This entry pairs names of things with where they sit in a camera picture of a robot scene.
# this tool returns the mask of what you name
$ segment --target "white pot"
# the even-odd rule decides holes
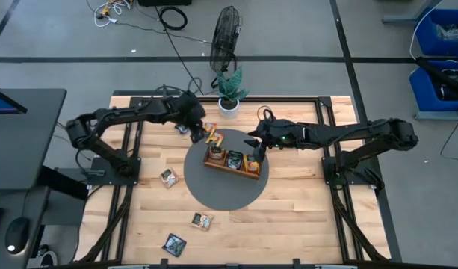
[[[233,119],[235,118],[235,116],[237,116],[237,113],[238,113],[238,105],[240,105],[240,102],[237,100],[237,106],[231,110],[227,110],[225,108],[222,107],[222,103],[221,103],[222,99],[219,98],[219,112],[220,112],[220,115],[226,119]]]

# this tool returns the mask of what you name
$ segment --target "blue storage bin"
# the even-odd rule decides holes
[[[458,62],[430,61],[430,63],[440,70],[458,70]],[[418,68],[414,71],[409,77],[409,82],[411,82],[420,111],[458,111],[458,101],[442,101],[438,99],[430,76],[424,69]]]
[[[416,31],[422,52],[434,56],[458,56],[458,41],[441,39],[435,24],[458,24],[458,10],[433,10],[423,19]]]

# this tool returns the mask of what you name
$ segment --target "wooden tabletop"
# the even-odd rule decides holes
[[[111,106],[127,107],[130,98],[113,96]],[[337,125],[356,123],[349,96],[332,96],[332,103]],[[215,102],[203,103],[207,113],[203,120],[217,123],[219,128],[249,132],[259,122],[256,112],[261,105],[269,105],[280,119],[317,122],[315,106],[306,102],[242,102],[233,120],[221,118]],[[113,126],[103,139],[120,148],[123,133],[124,125]],[[349,141],[341,143],[341,148],[352,150],[361,145],[361,141]],[[158,264],[161,258],[168,258],[171,264],[290,264],[294,258],[308,264],[341,262],[332,200],[321,168],[321,149],[268,150],[270,174],[260,197],[237,211],[213,211],[197,202],[185,184],[184,159],[190,146],[188,134],[180,135],[171,123],[144,124],[140,184],[132,195],[123,263]],[[167,167],[180,178],[171,189],[158,179]],[[381,254],[389,257],[374,191],[367,185],[352,185],[350,190],[360,229]],[[103,187],[87,202],[76,259],[87,253],[106,227],[112,192],[113,187]],[[190,225],[196,211],[214,216],[208,232]],[[161,249],[169,233],[187,241],[178,258]],[[346,225],[345,233],[350,257],[354,258]],[[112,241],[110,257],[114,257],[116,241]]]

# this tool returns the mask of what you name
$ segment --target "gray floor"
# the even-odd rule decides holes
[[[0,0],[0,21],[11,4]],[[93,7],[102,0],[90,0]],[[353,57],[408,57],[412,25],[383,25],[381,16],[406,13],[422,1],[338,0]],[[327,0],[194,0],[182,7],[187,28],[177,34],[210,40],[220,10],[233,4],[244,18],[236,53],[243,56],[342,56]],[[458,8],[446,0],[442,8]],[[154,15],[153,9],[144,8]],[[136,10],[118,16],[146,28],[161,26]],[[174,39],[181,55],[210,54],[210,46]],[[414,53],[419,55],[415,42]],[[24,0],[0,37],[0,57],[128,57],[175,56],[167,37],[120,25],[96,28],[84,0]],[[208,63],[187,63],[208,84]],[[352,95],[343,63],[240,62],[244,86],[251,94]],[[453,122],[417,122],[417,106],[408,78],[412,64],[355,64],[369,119],[399,117],[413,123],[420,138],[409,152],[380,156],[389,205],[405,262],[458,265],[458,162],[443,159],[439,150]],[[62,87],[68,90],[61,122],[108,105],[114,90],[151,90],[161,84],[187,87],[180,63],[0,64],[0,87]],[[53,139],[46,165],[75,167],[75,150]],[[445,155],[458,157],[458,130]],[[49,242],[63,263],[75,247],[77,229],[48,229]]]

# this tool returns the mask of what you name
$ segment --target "computer monitor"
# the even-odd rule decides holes
[[[28,109],[0,91],[0,114],[20,114],[26,111]]]

